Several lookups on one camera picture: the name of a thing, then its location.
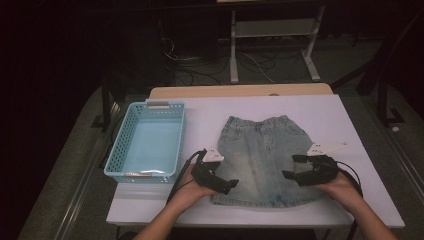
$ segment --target human hand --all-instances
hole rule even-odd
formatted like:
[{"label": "human hand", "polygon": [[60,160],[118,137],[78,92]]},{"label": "human hand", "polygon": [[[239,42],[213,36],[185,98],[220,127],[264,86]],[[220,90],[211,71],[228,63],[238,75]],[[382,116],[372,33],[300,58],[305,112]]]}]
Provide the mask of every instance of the human hand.
[{"label": "human hand", "polygon": [[349,212],[352,212],[355,206],[364,201],[350,180],[341,172],[331,182],[315,185],[314,187],[326,192]]},{"label": "human hand", "polygon": [[218,192],[210,188],[200,186],[194,180],[194,177],[191,175],[191,170],[193,167],[194,164],[191,164],[188,167],[187,171],[181,179],[178,190],[168,203],[168,205],[173,206],[180,213],[183,213],[203,197],[218,194]]}]

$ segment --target white table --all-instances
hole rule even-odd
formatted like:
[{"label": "white table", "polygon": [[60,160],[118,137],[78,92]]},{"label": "white table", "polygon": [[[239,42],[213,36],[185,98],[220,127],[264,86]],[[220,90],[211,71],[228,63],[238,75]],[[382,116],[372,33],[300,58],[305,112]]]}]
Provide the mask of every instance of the white table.
[{"label": "white table", "polygon": [[[329,156],[357,171],[366,201],[387,226],[404,226],[337,95],[172,100],[186,102],[182,163],[192,153],[216,145],[221,129],[231,115],[254,121],[287,115],[309,134],[312,141],[348,143],[347,148]],[[165,205],[170,188],[170,185],[118,184],[107,222],[120,226],[149,223]],[[216,206],[211,204],[210,198],[204,198],[182,214],[176,226],[320,228],[346,226],[351,222],[351,215],[330,199],[292,208],[264,209]]]}]

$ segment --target dark background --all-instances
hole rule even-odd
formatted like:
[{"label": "dark background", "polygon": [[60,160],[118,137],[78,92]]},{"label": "dark background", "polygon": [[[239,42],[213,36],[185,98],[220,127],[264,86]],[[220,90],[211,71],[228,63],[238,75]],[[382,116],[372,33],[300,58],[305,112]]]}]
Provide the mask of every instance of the dark background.
[{"label": "dark background", "polygon": [[[178,51],[212,54],[216,38],[228,37],[229,12],[161,14],[93,13],[93,9],[117,9],[156,1],[20,0],[0,3],[1,48],[1,142],[2,169],[0,236],[16,239],[31,211],[81,108],[109,76],[118,100],[127,94],[148,93],[167,86],[172,76],[165,67],[157,22],[165,17],[163,30],[180,46]],[[386,36],[388,47],[404,23],[416,12],[416,1],[344,2],[329,6],[320,37]],[[261,18],[267,13],[246,12]],[[417,104],[424,84],[401,79],[423,76],[422,18],[391,64],[391,82],[411,103]],[[208,32],[193,31],[208,29]],[[387,57],[387,49],[378,54]],[[368,88],[372,81],[365,81]]]}]

